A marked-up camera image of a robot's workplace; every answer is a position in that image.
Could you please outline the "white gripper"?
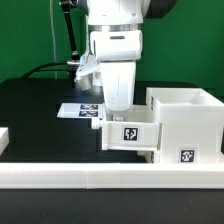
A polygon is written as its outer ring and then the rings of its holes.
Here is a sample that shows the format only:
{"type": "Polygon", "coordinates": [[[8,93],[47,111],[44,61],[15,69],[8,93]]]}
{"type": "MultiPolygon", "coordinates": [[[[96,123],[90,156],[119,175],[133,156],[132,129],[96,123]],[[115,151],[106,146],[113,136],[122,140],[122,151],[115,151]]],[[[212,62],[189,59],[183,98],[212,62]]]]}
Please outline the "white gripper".
{"type": "Polygon", "coordinates": [[[101,62],[100,72],[106,110],[128,112],[133,104],[136,62],[101,62]]]}

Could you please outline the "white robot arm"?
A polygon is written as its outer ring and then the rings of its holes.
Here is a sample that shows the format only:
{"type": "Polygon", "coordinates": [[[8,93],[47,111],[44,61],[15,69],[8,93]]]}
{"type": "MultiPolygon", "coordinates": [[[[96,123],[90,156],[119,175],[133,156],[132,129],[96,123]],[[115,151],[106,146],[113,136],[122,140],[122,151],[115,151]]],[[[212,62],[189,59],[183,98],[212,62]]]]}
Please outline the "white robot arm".
{"type": "Polygon", "coordinates": [[[102,77],[105,107],[125,114],[133,104],[136,61],[141,58],[144,19],[160,19],[177,0],[77,0],[86,14],[89,47],[102,77]]]}

